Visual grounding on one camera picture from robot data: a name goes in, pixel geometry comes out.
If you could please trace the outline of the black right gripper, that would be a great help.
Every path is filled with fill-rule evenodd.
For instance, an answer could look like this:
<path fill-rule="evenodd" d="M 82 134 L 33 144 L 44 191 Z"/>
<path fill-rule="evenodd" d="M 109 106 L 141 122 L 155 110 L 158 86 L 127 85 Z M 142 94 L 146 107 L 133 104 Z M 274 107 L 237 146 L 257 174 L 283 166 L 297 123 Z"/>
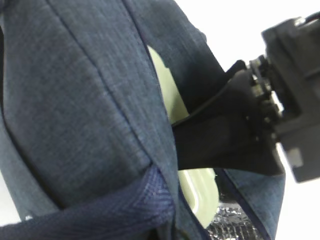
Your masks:
<path fill-rule="evenodd" d="M 265 55 L 235 62 L 225 86 L 172 125 L 180 170 L 282 175 L 277 136 L 295 181 L 319 178 L 320 18 L 291 18 L 261 36 Z"/>

